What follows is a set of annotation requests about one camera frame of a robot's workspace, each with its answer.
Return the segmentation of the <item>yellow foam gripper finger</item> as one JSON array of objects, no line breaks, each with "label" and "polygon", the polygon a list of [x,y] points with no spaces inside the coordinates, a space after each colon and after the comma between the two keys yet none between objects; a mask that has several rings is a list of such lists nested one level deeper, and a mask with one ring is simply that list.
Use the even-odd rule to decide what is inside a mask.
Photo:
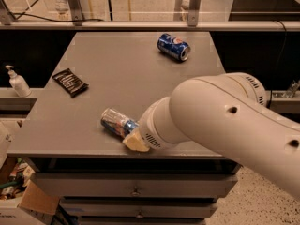
[{"label": "yellow foam gripper finger", "polygon": [[123,140],[123,144],[132,151],[147,152],[150,147],[144,142],[140,130],[134,128]]}]

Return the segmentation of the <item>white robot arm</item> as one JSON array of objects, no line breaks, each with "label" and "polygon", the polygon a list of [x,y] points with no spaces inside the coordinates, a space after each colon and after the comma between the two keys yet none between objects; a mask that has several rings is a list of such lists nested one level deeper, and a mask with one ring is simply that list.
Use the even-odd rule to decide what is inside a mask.
[{"label": "white robot arm", "polygon": [[193,141],[299,200],[300,127],[265,104],[262,84],[246,73],[189,79],[152,104],[123,143],[146,152]]}]

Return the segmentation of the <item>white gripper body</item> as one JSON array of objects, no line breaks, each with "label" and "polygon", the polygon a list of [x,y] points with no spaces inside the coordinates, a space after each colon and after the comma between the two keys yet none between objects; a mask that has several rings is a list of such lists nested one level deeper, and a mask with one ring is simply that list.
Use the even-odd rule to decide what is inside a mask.
[{"label": "white gripper body", "polygon": [[169,109],[169,97],[153,103],[139,120],[139,131],[144,142],[153,149],[171,149],[189,141],[175,125]]}]

